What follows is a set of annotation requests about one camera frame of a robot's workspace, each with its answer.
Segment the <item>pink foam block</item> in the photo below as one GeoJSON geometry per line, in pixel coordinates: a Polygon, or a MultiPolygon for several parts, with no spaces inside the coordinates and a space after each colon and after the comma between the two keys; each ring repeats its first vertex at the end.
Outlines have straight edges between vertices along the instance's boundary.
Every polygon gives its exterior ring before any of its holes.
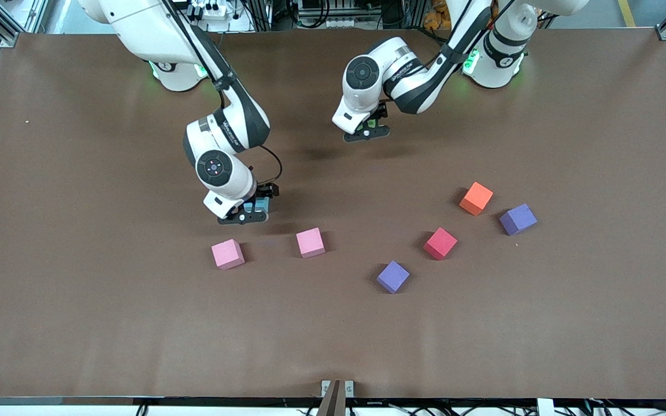
{"type": "Polygon", "coordinates": [[[232,269],[246,263],[241,246],[235,239],[217,243],[211,249],[215,265],[220,270],[232,269]]]}
{"type": "Polygon", "coordinates": [[[311,258],[326,252],[320,228],[312,228],[296,234],[302,258],[311,258]]]}

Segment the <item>orange foam block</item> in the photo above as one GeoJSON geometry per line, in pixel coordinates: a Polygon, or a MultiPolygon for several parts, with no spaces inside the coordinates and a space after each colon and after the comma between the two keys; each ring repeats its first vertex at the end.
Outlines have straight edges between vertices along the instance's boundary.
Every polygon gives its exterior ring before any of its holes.
{"type": "Polygon", "coordinates": [[[459,207],[473,216],[478,216],[492,199],[494,193],[483,184],[473,182],[459,202],[459,207]]]}

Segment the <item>red foam block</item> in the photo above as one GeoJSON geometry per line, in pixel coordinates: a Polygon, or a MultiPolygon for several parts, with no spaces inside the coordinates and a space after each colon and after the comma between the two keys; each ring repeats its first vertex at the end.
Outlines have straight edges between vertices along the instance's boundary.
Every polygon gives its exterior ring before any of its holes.
{"type": "Polygon", "coordinates": [[[423,245],[423,250],[425,250],[431,258],[441,261],[449,255],[457,243],[458,240],[454,235],[449,233],[446,229],[439,227],[426,240],[423,245]]]}

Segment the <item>orange bagged items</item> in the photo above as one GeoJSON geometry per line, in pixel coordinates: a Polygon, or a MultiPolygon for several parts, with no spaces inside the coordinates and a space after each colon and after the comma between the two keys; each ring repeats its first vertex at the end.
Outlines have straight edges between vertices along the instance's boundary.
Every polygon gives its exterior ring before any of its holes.
{"type": "Polygon", "coordinates": [[[430,6],[423,17],[422,27],[428,31],[446,31],[452,28],[451,13],[447,0],[430,0],[430,6]]]}

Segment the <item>purple foam block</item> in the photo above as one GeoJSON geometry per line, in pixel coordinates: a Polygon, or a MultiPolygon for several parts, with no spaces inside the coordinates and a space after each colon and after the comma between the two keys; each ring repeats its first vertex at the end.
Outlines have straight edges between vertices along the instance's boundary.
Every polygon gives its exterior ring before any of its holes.
{"type": "Polygon", "coordinates": [[[507,235],[517,235],[538,223],[537,217],[526,203],[506,211],[499,221],[507,235]]]}
{"type": "Polygon", "coordinates": [[[396,261],[391,261],[378,274],[377,282],[390,294],[396,294],[409,276],[410,272],[407,269],[396,261]]]}

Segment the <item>white power strip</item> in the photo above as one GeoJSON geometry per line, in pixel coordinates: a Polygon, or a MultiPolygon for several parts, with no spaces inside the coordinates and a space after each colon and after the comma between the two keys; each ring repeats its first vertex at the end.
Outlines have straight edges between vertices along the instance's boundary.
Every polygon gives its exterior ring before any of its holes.
{"type": "Polygon", "coordinates": [[[190,20],[225,20],[235,15],[235,8],[227,0],[187,0],[186,13],[190,20]]]}

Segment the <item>small metal bracket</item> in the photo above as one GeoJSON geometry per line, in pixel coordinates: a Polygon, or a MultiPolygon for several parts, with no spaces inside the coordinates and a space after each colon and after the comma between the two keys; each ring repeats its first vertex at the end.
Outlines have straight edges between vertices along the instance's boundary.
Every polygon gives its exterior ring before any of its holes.
{"type": "MultiPolygon", "coordinates": [[[[335,384],[335,382],[330,380],[322,381],[320,384],[321,389],[319,396],[322,398],[326,394],[326,392],[328,392],[328,389],[332,387],[333,384],[335,384]]],[[[339,385],[340,385],[340,390],[345,392],[347,398],[355,397],[354,381],[339,381],[339,385]]]]}

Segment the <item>grey upright frame post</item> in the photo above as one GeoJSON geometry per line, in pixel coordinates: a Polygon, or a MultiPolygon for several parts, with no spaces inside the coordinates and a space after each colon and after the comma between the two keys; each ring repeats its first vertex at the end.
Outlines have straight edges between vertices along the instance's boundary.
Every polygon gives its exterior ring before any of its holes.
{"type": "Polygon", "coordinates": [[[21,0],[21,11],[26,12],[24,29],[37,34],[46,32],[45,24],[52,0],[21,0]]]}

